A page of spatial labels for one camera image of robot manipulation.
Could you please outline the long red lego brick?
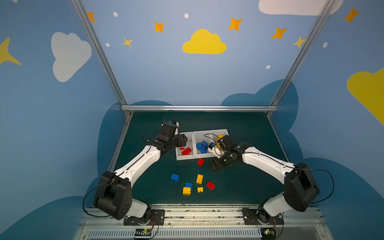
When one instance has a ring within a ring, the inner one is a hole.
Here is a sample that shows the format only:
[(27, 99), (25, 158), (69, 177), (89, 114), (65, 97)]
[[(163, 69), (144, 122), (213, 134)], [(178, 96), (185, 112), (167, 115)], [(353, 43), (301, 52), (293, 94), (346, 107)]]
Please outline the long red lego brick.
[(186, 148), (185, 150), (182, 151), (182, 155), (183, 156), (190, 155), (191, 153), (192, 153), (192, 149), (191, 148)]

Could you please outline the blue lego brick top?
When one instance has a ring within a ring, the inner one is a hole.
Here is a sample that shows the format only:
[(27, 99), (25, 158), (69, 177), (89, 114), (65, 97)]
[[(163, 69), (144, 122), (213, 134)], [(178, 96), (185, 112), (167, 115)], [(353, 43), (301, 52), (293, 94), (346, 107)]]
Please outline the blue lego brick top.
[(201, 143), (197, 143), (197, 150), (201, 151), (203, 149), (203, 145)]

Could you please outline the red lego brick top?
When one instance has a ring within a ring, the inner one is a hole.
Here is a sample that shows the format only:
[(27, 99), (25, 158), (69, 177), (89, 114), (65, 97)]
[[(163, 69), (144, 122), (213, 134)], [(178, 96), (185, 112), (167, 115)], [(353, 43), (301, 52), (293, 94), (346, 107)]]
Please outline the red lego brick top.
[(198, 162), (197, 162), (197, 165), (198, 166), (202, 166), (204, 164), (204, 161), (203, 159), (199, 159)]

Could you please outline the blue lego brick large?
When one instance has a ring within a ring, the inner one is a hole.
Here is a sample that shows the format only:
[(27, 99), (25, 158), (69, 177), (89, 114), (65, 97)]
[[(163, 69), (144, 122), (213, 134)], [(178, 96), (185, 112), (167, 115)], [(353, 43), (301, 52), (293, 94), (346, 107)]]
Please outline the blue lego brick large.
[(179, 175), (177, 175), (177, 174), (175, 174), (175, 173), (172, 173), (172, 175), (171, 175), (171, 180), (172, 180), (172, 181), (178, 182), (179, 179), (180, 179), (180, 176), (179, 176)]

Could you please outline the large yellow lego brick bottom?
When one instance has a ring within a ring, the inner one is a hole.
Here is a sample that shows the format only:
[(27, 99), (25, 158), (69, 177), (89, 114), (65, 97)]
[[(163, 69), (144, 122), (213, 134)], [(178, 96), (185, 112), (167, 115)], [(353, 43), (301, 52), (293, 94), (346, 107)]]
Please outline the large yellow lego brick bottom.
[(189, 187), (183, 187), (183, 195), (189, 196), (192, 192), (192, 189)]

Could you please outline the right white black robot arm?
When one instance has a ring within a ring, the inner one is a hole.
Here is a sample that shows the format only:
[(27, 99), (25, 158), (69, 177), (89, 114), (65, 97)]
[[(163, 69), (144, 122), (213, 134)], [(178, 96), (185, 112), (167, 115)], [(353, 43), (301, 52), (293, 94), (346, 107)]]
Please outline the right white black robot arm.
[(228, 135), (208, 145), (214, 155), (210, 169), (223, 170), (239, 161), (264, 171), (284, 185), (284, 190), (264, 201), (254, 213), (257, 221), (267, 225), (273, 218), (287, 211), (305, 212), (319, 195), (320, 188), (312, 170), (304, 163), (293, 164), (272, 157), (248, 143), (236, 144)]

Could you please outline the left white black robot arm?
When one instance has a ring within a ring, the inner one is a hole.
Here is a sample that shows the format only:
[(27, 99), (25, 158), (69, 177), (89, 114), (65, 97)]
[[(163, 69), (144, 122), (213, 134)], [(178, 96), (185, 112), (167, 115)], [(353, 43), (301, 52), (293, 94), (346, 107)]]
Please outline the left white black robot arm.
[(102, 174), (93, 205), (116, 220), (133, 218), (139, 224), (151, 220), (151, 207), (136, 200), (132, 187), (139, 177), (155, 162), (175, 148), (186, 146), (188, 138), (179, 131), (176, 120), (162, 124), (159, 135), (150, 141), (131, 161), (114, 172)]

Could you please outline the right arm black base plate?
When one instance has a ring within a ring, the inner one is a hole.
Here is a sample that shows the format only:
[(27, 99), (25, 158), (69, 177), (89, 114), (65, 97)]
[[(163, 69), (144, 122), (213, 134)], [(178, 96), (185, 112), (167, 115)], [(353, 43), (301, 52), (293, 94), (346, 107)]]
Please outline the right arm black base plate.
[(284, 220), (282, 214), (275, 217), (270, 216), (264, 210), (258, 209), (242, 209), (243, 219), (245, 225), (283, 225)]

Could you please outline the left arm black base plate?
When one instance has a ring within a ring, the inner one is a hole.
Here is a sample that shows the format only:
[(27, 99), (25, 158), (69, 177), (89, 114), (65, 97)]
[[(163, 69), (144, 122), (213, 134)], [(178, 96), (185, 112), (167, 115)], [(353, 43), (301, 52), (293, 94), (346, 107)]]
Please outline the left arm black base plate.
[(163, 226), (165, 221), (165, 210), (151, 210), (146, 212), (142, 218), (124, 218), (124, 226), (151, 226), (153, 223)]

